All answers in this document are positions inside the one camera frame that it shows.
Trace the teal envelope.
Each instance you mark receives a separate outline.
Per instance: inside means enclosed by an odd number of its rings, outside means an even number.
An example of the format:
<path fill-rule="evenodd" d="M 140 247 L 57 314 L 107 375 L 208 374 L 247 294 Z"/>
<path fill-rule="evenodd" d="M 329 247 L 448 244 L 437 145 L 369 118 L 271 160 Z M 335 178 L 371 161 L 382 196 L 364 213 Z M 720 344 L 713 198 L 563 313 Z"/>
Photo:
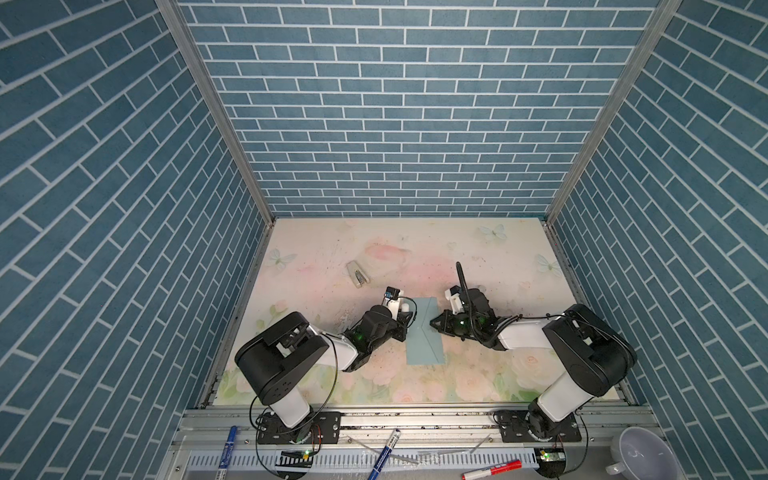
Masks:
<path fill-rule="evenodd" d="M 408 328 L 406 359 L 411 366 L 437 366 L 445 364 L 442 336 L 430 325 L 442 311 L 435 297 L 415 298 L 415 320 Z"/>

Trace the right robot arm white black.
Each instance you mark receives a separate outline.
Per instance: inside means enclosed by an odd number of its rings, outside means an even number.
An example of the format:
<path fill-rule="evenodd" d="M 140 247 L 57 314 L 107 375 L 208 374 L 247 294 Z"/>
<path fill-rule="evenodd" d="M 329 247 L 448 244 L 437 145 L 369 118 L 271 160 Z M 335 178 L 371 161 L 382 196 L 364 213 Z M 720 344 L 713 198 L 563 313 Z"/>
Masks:
<path fill-rule="evenodd" d="M 555 439 L 579 408 L 608 393 L 637 362 L 634 347 L 583 304 L 557 314 L 502 317 L 477 288 L 455 286 L 447 299 L 450 308 L 429 322 L 438 333 L 509 352 L 519 365 L 527 354 L 554 356 L 551 363 L 559 373 L 524 417 L 529 434 L 540 441 Z"/>

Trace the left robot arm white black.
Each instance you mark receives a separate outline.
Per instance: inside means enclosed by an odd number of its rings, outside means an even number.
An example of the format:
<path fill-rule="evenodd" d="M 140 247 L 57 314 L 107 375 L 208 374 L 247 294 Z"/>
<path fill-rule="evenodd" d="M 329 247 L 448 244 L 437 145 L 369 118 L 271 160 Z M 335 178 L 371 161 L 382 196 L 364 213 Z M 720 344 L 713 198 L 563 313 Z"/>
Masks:
<path fill-rule="evenodd" d="M 303 314 L 292 312 L 243 344 L 235 354 L 235 364 L 256 399 L 284 427 L 300 428 L 313 416 L 298 388 L 310 370 L 326 365 L 339 375 L 362 368 L 388 341 L 406 340 L 416 312 L 408 299 L 386 300 L 340 334 L 315 327 Z"/>

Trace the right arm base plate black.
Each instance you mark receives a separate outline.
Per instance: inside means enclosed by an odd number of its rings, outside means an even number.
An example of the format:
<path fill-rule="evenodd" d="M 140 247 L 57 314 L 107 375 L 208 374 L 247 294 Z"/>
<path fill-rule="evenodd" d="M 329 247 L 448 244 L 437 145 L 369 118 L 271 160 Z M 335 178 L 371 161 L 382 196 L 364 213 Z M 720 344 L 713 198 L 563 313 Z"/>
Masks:
<path fill-rule="evenodd" d="M 497 425 L 504 443 L 578 443 L 582 441 L 582 434 L 574 414 L 555 422 L 539 410 L 506 409 L 494 411 L 491 418 Z"/>

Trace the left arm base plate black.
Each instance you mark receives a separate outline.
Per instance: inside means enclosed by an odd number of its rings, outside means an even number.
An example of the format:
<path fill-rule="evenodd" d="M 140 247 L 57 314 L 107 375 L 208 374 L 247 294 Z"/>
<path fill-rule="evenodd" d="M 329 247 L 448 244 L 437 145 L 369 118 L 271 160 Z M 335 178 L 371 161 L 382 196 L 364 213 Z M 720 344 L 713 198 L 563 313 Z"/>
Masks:
<path fill-rule="evenodd" d="M 297 426 L 286 427 L 272 411 L 260 415 L 255 421 L 257 440 L 266 445 L 337 444 L 342 415 L 338 411 L 324 411 L 310 415 Z"/>

